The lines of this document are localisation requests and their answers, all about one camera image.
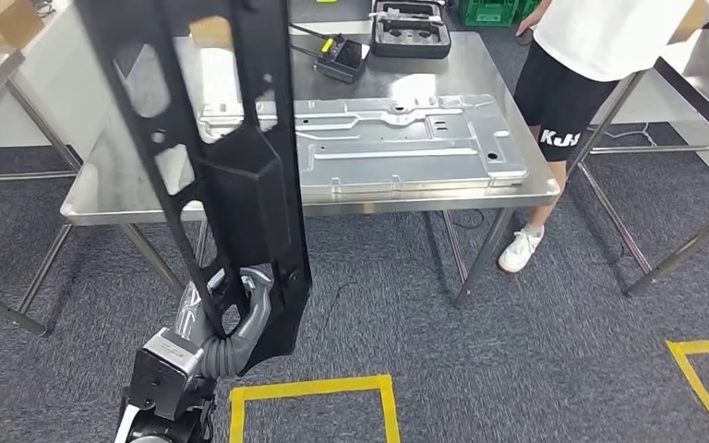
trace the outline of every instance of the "person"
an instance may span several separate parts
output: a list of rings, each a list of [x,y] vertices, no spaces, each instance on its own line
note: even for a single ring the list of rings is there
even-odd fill
[[[514,99],[561,192],[566,162],[599,107],[620,80],[654,65],[694,1],[542,0],[520,23],[518,36],[535,32]],[[503,271],[526,266],[559,197],[531,209],[499,257]]]

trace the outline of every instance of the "tool case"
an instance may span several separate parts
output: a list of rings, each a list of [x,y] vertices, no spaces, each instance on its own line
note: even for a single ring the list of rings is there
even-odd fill
[[[437,2],[377,1],[371,17],[372,50],[377,56],[440,59],[450,53],[450,31]]]

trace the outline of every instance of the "white sneaker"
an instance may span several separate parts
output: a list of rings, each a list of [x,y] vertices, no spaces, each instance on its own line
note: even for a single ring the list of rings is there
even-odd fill
[[[545,227],[542,227],[542,233],[532,235],[525,231],[525,228],[515,233],[515,240],[504,249],[499,257],[499,268],[504,272],[513,274],[525,268],[529,258],[536,251],[542,237],[545,236]]]

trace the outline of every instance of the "metal rod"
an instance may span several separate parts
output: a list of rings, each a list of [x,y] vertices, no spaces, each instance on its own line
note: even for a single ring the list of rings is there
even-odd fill
[[[12,323],[36,335],[43,335],[47,331],[47,328],[45,326],[37,323],[36,321],[26,317],[23,314],[20,314],[18,311],[10,308],[9,306],[1,302],[0,316],[9,319],[10,321],[12,321]]]
[[[290,44],[289,47],[294,49],[295,51],[299,52],[300,54],[305,54],[305,55],[308,55],[309,57],[314,57],[314,58],[319,57],[319,54],[317,54],[313,51],[308,51],[308,49],[306,49],[306,48],[301,48],[300,46],[295,46],[293,44]]]
[[[47,141],[49,141],[53,148],[58,151],[69,166],[71,166],[74,171],[79,171],[80,160],[78,159],[77,154],[71,151],[66,143],[64,143],[64,141],[57,134],[55,134],[55,131],[53,131],[53,128],[47,120],[42,117],[42,114],[37,111],[29,97],[23,93],[23,90],[12,80],[12,78],[6,81],[6,89],[12,94],[13,97],[15,97],[15,100],[20,103],[23,111],[29,115],[31,121],[34,122],[34,125],[42,131],[42,134],[47,138]]]
[[[305,32],[308,35],[313,35],[314,37],[320,38],[322,40],[327,40],[330,38],[329,35],[325,35],[325,34],[316,32],[315,30],[310,30],[309,28],[304,28],[302,26],[295,25],[294,23],[290,23],[289,27],[295,28],[296,30],[299,30],[300,32]]]
[[[626,228],[626,224],[624,224],[623,220],[616,212],[616,209],[613,208],[613,205],[610,204],[610,200],[607,199],[605,191],[602,189],[602,186],[599,185],[599,182],[596,181],[594,175],[591,174],[591,171],[589,171],[588,166],[586,166],[584,162],[580,162],[578,163],[578,168],[580,168],[580,171],[583,173],[585,179],[588,180],[588,183],[594,190],[594,196],[597,200],[599,200],[599,203],[602,204],[602,207],[605,208],[607,216],[610,218],[610,221],[613,222],[613,225],[619,232],[619,235],[621,236],[621,239],[623,240],[624,244],[626,244],[626,247],[629,248],[629,252],[631,252],[631,255],[634,257],[635,260],[637,260],[637,264],[640,265],[640,268],[643,269],[643,273],[647,274],[648,272],[651,272],[651,264],[648,263],[648,259],[645,258],[643,251],[641,251],[640,247],[637,246],[637,242],[634,241],[634,238],[631,236],[631,233]]]
[[[137,247],[142,256],[148,260],[148,263],[156,269],[159,275],[170,285],[170,289],[178,295],[183,294],[184,287],[181,282],[138,227],[131,223],[121,224],[119,226],[121,227],[121,231],[123,231],[134,246]]]
[[[646,274],[644,277],[635,282],[629,289],[627,295],[636,295],[644,291],[651,283],[662,275],[675,269],[684,259],[694,254],[700,246],[709,239],[709,223],[706,224],[698,233],[687,240],[678,250],[665,257],[654,270]]]
[[[34,274],[34,278],[29,285],[29,289],[26,291],[26,294],[23,295],[23,299],[20,300],[20,306],[18,307],[18,312],[20,314],[29,312],[31,304],[34,302],[34,298],[36,297],[40,286],[42,286],[44,278],[47,277],[47,272],[50,270],[55,258],[61,251],[61,247],[64,245],[70,231],[72,231],[71,224],[64,224],[61,226],[61,230],[58,231],[58,234],[55,236],[55,240],[53,240],[50,250],[48,250],[47,254],[44,255],[44,260],[42,260],[39,270],[37,270],[36,274]]]
[[[48,171],[43,173],[16,173],[16,174],[0,174],[0,182],[19,181],[19,180],[43,180],[49,178],[75,178],[78,173],[73,171]]]
[[[591,149],[591,155],[602,154],[655,154],[665,152],[701,152],[708,151],[709,146],[636,146],[636,147],[600,147]]]
[[[631,93],[634,91],[634,88],[637,87],[637,84],[640,83],[640,79],[643,78],[645,75],[645,71],[640,71],[640,72],[635,72],[632,74],[630,77],[622,80],[626,82],[626,84],[620,88],[616,89],[615,92],[615,100],[610,104],[610,107],[607,109],[607,112],[605,113],[605,118],[602,119],[602,123],[599,124],[599,126],[594,129],[594,133],[586,140],[585,145],[580,149],[580,152],[578,152],[577,157],[575,157],[574,161],[569,164],[567,167],[567,180],[569,180],[570,176],[574,172],[575,166],[578,165],[578,163],[582,162],[585,160],[585,157],[588,155],[589,152],[591,152],[591,148],[593,148],[596,143],[599,142],[599,139],[602,138],[603,135],[605,135],[605,132],[607,129],[610,127],[610,124],[613,122],[613,118],[616,117],[616,114],[619,113],[621,107],[623,104],[627,101]]]
[[[197,238],[197,263],[205,263],[205,244],[208,241],[208,219],[199,223],[199,237]]]
[[[485,270],[487,262],[490,256],[493,255],[493,251],[496,250],[496,245],[499,244],[499,239],[503,236],[504,230],[507,229],[507,224],[509,224],[514,212],[514,208],[502,208],[499,210],[499,215],[493,221],[493,224],[490,225],[485,242],[477,253],[471,272],[469,272],[463,287],[458,292],[458,296],[455,297],[455,307],[461,307],[463,302],[471,295],[475,280]]]
[[[441,216],[444,218],[444,226],[447,228],[447,236],[450,238],[450,247],[455,258],[455,266],[458,268],[458,275],[461,276],[461,284],[464,284],[466,283],[466,277],[468,277],[468,270],[466,270],[466,264],[463,263],[461,244],[458,243],[458,233],[455,231],[455,225],[452,224],[450,213],[443,210]]]

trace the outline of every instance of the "metal plate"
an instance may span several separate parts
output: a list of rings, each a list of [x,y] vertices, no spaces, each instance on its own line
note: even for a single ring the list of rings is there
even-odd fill
[[[528,175],[490,95],[312,100],[294,103],[304,194],[510,186]],[[261,123],[275,119],[258,103]],[[199,118],[211,142],[240,124],[239,105],[206,105]]]

